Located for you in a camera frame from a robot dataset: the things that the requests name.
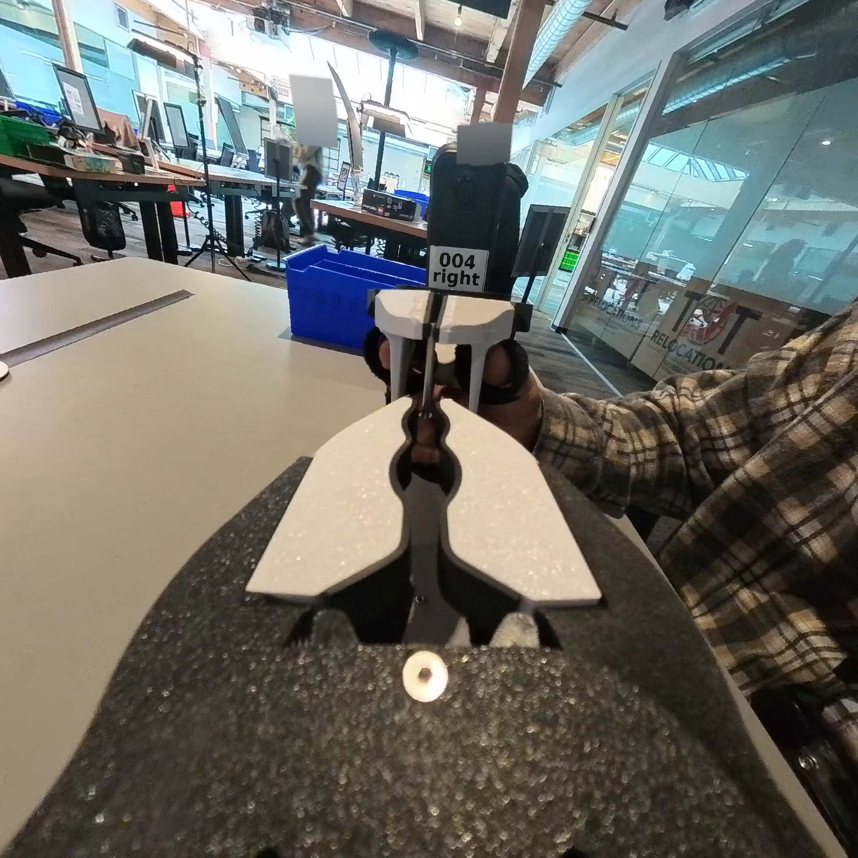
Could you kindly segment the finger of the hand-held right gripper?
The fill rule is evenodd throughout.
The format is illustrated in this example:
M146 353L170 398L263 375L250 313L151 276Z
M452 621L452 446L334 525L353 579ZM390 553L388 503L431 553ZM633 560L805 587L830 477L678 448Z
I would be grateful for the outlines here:
M381 341L380 366L390 376L391 398L407 393L413 358L423 348L421 404L434 402L434 374L437 369L437 294L379 293L375 298L375 319Z
M445 297L437 322L437 344L470 348L468 404L479 409L479 396L488 352L509 340L513 334L515 312L509 301L479 297Z

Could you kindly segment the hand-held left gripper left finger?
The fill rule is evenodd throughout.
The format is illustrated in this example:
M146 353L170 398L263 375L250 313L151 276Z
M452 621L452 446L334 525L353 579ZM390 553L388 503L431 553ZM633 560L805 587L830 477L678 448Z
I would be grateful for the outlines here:
M396 400L332 437L312 458L246 592L321 598L367 579L405 552L395 463L410 400Z

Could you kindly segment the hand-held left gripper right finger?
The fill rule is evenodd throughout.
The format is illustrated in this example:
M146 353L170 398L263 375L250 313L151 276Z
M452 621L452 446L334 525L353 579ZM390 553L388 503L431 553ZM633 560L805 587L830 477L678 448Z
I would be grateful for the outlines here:
M455 481L445 537L466 571L526 606L592 606L602 597L533 455L454 401L438 403Z

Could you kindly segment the person's right forearm plaid sleeve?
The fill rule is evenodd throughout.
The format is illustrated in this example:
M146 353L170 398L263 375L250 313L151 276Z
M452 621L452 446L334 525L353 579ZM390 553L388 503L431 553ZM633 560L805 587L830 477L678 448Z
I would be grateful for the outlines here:
M856 303L741 370L621 399L543 393L534 454L591 499L681 521L660 565L745 695L856 719Z

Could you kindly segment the person's right hand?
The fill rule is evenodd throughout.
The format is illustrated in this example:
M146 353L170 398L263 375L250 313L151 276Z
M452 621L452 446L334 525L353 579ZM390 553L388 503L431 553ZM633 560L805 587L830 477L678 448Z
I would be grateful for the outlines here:
M505 343L493 346L487 354L481 390L497 387L503 390L515 388L513 364ZM515 390L510 402L492 404L482 402L478 415L508 433L527 450L533 450L542 426L542 388L531 370ZM431 420L420 419L412 446L412 462L430 466L442 459L439 435Z

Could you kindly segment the blue plastic bin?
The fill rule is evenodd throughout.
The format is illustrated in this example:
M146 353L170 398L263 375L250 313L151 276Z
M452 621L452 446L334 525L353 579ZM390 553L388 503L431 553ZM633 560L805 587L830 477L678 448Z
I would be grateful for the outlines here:
M425 270L317 244L286 257L285 279L293 338L359 349L374 323L370 293L423 287Z

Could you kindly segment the black monitor on stand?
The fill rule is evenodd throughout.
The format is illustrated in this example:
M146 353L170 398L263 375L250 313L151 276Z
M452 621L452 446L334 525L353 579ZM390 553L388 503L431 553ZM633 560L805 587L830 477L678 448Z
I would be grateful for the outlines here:
M530 205L512 270L514 278L547 275L569 213L569 207Z

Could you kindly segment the black cardboard box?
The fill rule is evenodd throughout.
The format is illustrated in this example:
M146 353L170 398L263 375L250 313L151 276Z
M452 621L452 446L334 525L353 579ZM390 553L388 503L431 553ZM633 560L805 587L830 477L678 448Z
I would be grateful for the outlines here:
M380 218L405 222L422 220L421 203L411 197L397 196L380 189L365 188L362 191L360 209Z

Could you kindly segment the wooden desk with boxes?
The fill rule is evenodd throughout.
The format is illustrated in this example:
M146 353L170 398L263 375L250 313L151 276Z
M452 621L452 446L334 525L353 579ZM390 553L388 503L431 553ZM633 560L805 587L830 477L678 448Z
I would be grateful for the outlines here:
M318 216L322 234L337 251L373 255L373 247L381 243L384 259L420 267L428 261L423 220L397 220L345 201L312 200L311 210Z

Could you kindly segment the white curved banner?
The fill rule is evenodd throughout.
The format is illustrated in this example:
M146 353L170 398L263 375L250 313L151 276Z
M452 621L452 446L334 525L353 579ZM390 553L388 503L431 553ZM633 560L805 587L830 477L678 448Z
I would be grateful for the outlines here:
M354 173L362 173L364 171L364 159L361 125L340 76L330 62L328 62L328 68L347 115L350 164Z

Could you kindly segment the black tripod stand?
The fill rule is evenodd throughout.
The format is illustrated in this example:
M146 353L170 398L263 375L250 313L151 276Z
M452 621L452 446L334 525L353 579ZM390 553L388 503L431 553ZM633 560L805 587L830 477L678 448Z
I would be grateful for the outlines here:
M207 148L207 139L205 136L205 116L204 116L204 106L205 100L202 95L202 86L200 79L201 72L201 63L199 56L193 52L190 48L183 49L183 53L189 58L195 88L196 88L196 104L198 110L198 129L199 129L199 146L202 151L202 179L203 179L203 187L205 190L205 199L206 199L206 210L207 210L207 226L208 226L208 234L200 249L193 253L185 267L190 267L190 265L196 262L199 257L206 251L209 252L209 268L211 273L215 273L216 269L216 258L223 257L227 261L227 263L240 274L240 276L247 282L251 282L250 277L245 273L245 271L234 261L234 259L228 254L227 248L218 238L218 233L214 227L214 215L213 215L213 190L211 184L211 177L209 173L209 158L208 158L208 148Z

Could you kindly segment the black mesh office chair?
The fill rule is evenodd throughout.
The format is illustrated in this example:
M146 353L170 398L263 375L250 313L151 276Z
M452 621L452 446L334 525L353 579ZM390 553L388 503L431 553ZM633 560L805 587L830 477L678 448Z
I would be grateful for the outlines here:
M126 249L126 236L118 202L103 199L97 185L74 181L72 190L79 212L80 227L86 242L94 248L93 262L121 258Z

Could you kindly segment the wooden desk with black legs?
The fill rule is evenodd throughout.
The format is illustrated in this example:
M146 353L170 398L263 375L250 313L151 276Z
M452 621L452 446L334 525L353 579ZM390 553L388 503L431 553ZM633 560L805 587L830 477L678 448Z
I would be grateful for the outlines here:
M41 164L21 158L1 155L3 168L14 173L36 174L67 180L74 198L85 203L137 202L148 258L178 264L178 242L170 203L186 201L190 189L204 186L198 177L170 171L149 171L145 174L80 172L64 166Z

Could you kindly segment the monitor showing white document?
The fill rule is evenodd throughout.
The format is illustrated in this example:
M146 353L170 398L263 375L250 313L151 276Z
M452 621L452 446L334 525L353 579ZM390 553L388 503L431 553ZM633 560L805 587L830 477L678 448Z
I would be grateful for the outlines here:
M84 133L103 134L104 124L95 104L88 78L82 72L57 63L53 64L53 70L70 123Z

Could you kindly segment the green plastic bin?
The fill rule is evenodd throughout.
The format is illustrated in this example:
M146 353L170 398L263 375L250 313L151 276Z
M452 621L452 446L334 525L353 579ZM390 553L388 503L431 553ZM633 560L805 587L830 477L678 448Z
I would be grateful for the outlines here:
M1 114L1 155L30 160L30 147L52 145L50 134L43 125L24 118Z

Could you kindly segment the silver air duct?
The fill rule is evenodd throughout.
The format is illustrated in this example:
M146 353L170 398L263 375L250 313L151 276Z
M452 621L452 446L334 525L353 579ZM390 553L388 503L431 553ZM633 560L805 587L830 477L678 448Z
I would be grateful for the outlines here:
M558 1L539 28L531 51L523 85L528 85L566 34L583 17L591 1Z

